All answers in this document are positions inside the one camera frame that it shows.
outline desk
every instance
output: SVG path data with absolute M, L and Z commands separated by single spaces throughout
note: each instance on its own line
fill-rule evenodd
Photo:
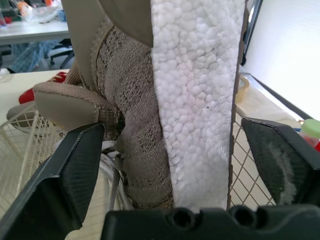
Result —
M 68 38 L 67 23 L 57 20 L 47 23 L 16 21 L 0 29 L 0 46 Z
M 9 109 L 19 105 L 18 98 L 23 92 L 36 84 L 48 81 L 61 71 L 69 70 L 8 74 L 0 79 L 0 125 L 7 121 Z

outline office chair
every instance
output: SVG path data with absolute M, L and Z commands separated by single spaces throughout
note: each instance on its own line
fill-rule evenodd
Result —
M 66 59 L 63 61 L 63 63 L 60 65 L 60 69 L 64 69 L 66 64 L 68 62 L 70 62 L 70 60 L 72 58 L 74 58 L 75 56 L 75 53 L 72 49 L 72 44 L 71 44 L 71 40 L 69 38 L 67 39 L 63 39 L 60 44 L 58 46 L 55 46 L 53 49 L 60 49 L 60 48 L 71 48 L 71 50 L 67 50 L 67 51 L 64 51 L 64 52 L 60 52 L 60 53 L 57 53 L 57 54 L 54 54 L 52 55 L 50 58 L 50 64 L 51 65 L 54 65 L 55 64 L 55 61 L 54 59 L 57 58 L 57 57 L 61 57 L 61 56 L 66 56 Z

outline red object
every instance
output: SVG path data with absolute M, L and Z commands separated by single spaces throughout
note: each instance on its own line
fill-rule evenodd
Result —
M 320 152 L 320 142 L 315 146 L 315 150 L 317 150 L 318 152 Z
M 4 21 L 5 21 L 6 24 L 10 24 L 10 23 L 12 22 L 12 17 L 10 17 L 10 16 L 5 16 L 5 17 L 4 17 Z
M 54 82 L 54 83 L 63 83 L 66 80 L 67 73 L 66 72 L 59 72 L 57 75 L 55 75 L 53 78 L 51 78 L 48 82 Z M 19 97 L 19 103 L 25 104 L 28 102 L 31 102 L 35 100 L 34 91 L 32 91 L 32 88 L 25 91 L 20 97 Z

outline black frame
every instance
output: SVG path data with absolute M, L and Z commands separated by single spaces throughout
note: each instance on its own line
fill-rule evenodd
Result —
M 254 2 L 253 2 L 251 9 L 248 9 L 249 16 L 251 14 L 251 11 L 253 10 L 252 17 L 251 17 L 250 21 L 248 19 L 246 31 L 243 35 L 244 48 L 243 48 L 243 55 L 242 55 L 243 57 L 242 57 L 241 65 L 244 65 L 246 63 L 246 54 L 248 51 L 249 43 L 251 40 L 252 33 L 255 29 L 255 25 L 257 22 L 257 18 L 258 18 L 259 12 L 260 12 L 261 5 L 263 3 L 263 0 L 253 0 L 253 1 Z

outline shoe lace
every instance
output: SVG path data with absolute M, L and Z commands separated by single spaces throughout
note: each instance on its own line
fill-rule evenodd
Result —
M 125 193 L 124 184 L 119 172 L 119 169 L 122 168 L 122 158 L 120 157 L 121 154 L 118 151 L 112 150 L 112 147 L 115 145 L 115 143 L 115 141 L 102 142 L 101 150 L 111 151 L 107 154 L 101 154 L 99 168 L 112 184 L 109 198 L 109 211 L 114 209 L 116 199 L 123 209 L 130 210 L 133 209 L 133 206 Z

